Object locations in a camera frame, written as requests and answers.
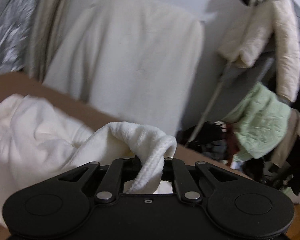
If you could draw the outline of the white fleece garment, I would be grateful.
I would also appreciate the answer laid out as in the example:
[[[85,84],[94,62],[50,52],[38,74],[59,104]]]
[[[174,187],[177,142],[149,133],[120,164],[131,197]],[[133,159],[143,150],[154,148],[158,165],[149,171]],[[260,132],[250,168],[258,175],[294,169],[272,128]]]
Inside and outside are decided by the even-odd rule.
[[[14,94],[0,103],[0,225],[12,194],[91,161],[137,156],[142,168],[127,191],[151,194],[176,148],[156,127],[110,122],[94,131],[45,99]]]

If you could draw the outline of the dark clothes pile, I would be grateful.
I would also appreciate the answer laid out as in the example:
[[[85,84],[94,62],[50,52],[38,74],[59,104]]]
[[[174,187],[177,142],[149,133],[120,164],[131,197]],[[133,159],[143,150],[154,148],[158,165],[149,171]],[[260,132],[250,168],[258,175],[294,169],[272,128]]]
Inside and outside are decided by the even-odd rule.
[[[191,127],[177,134],[177,142],[223,162],[253,180],[280,191],[300,193],[300,139],[292,149],[283,145],[286,121],[205,122],[193,140]]]

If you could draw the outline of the light green quilted jacket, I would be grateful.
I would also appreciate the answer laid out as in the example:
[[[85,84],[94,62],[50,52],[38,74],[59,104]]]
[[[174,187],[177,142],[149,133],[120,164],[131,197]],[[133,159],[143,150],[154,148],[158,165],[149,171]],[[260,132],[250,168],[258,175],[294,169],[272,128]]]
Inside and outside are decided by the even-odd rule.
[[[257,82],[245,98],[226,116],[233,125],[239,152],[234,161],[259,159],[272,151],[288,128],[291,108],[277,95]]]

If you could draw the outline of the grey metal rack pole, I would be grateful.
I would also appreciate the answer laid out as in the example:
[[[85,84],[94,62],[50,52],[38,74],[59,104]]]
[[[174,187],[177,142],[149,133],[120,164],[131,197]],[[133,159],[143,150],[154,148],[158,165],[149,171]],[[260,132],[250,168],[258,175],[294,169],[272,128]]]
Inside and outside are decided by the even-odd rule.
[[[222,89],[223,89],[223,86],[224,86],[224,83],[225,83],[225,80],[226,80],[226,73],[230,70],[230,68],[232,67],[232,64],[233,62],[229,61],[227,62],[219,80],[218,80],[218,83],[217,83],[217,86],[215,88],[215,91],[213,92],[208,104],[207,104],[207,107],[206,109],[203,111],[201,117],[200,117],[200,120],[198,121],[198,124],[197,126],[195,127],[194,131],[192,132],[191,136],[189,137],[187,143],[185,144],[185,147],[188,146],[188,144],[192,141],[194,141],[194,139],[196,138],[197,134],[200,132],[200,130],[202,129],[202,126],[208,116],[208,114],[210,113],[212,107],[214,106],[215,104],[215,101],[217,100],[219,94],[221,93]]]

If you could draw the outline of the cream fluffy jacket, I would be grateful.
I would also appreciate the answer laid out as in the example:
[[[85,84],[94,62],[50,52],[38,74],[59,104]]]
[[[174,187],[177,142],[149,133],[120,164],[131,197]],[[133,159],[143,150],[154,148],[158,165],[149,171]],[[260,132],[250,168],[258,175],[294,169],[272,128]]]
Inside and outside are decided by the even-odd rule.
[[[251,68],[275,38],[276,92],[295,102],[300,87],[300,29],[292,0],[243,0],[249,12],[224,35],[218,53],[241,68]]]

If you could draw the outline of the beige hanging curtain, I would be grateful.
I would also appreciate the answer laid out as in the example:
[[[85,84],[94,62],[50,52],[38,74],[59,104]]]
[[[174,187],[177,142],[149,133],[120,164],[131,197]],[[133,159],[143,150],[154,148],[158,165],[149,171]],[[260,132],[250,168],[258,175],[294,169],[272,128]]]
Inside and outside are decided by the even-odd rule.
[[[24,71],[42,82],[62,40],[71,0],[38,0],[31,25]]]

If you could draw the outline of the silver foil sheet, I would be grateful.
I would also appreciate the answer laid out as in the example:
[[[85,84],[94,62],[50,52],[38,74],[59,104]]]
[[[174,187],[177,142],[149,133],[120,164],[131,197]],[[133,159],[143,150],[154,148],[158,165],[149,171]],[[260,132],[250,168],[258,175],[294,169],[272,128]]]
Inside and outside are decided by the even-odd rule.
[[[24,67],[39,0],[0,0],[0,75]]]

